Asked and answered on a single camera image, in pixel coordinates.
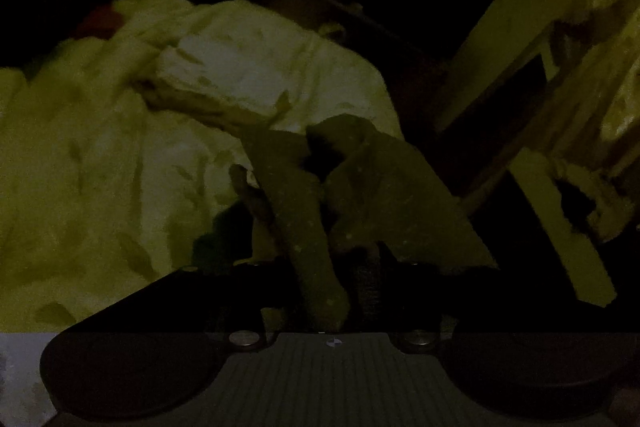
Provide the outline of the dark striped small shirt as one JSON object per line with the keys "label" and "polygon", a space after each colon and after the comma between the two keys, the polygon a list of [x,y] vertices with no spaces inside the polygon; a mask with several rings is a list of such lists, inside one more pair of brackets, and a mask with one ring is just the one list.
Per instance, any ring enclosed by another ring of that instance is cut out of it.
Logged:
{"label": "dark striped small shirt", "polygon": [[312,329],[420,329],[461,275],[494,260],[410,144],[343,114],[303,133],[246,127],[256,248],[282,265],[284,311]]}

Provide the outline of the floral white bed duvet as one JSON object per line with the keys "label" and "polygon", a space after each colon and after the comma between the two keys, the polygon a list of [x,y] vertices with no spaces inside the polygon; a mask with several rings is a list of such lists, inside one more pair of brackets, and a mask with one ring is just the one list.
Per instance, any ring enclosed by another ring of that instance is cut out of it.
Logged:
{"label": "floral white bed duvet", "polygon": [[247,157],[231,126],[152,107],[134,77],[187,35],[228,38],[294,88],[271,124],[343,113],[400,135],[381,74],[356,53],[244,0],[119,0],[108,39],[63,43],[32,79],[1,73],[1,421],[54,413],[38,365],[53,334],[186,265],[234,202]]}

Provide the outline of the folded light cloth stack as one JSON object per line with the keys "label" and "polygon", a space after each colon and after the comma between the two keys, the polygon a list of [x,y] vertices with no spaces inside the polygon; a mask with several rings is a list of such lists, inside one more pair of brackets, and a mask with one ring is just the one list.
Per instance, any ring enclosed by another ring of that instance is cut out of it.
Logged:
{"label": "folded light cloth stack", "polygon": [[154,108],[228,126],[271,124],[292,108],[294,90],[273,61],[196,35],[168,46],[132,83]]}

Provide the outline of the small red item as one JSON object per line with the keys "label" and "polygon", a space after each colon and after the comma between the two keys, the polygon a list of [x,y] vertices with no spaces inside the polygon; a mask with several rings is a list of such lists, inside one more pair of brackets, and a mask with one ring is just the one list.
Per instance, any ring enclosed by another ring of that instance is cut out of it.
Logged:
{"label": "small red item", "polygon": [[110,5],[94,12],[85,22],[84,28],[91,35],[106,35],[114,34],[122,26],[124,26],[122,14]]}

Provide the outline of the white chair frame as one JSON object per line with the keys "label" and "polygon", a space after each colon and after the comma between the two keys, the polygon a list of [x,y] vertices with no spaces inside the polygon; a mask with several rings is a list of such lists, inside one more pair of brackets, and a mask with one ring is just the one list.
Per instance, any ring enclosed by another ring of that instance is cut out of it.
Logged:
{"label": "white chair frame", "polygon": [[537,298],[579,297],[605,306],[615,296],[596,252],[558,254],[513,169],[529,158],[518,143],[549,94],[541,46],[573,0],[300,0],[320,3],[344,28],[337,40],[382,74],[421,172],[445,194],[422,232],[442,236],[448,260],[496,254],[518,288]]}

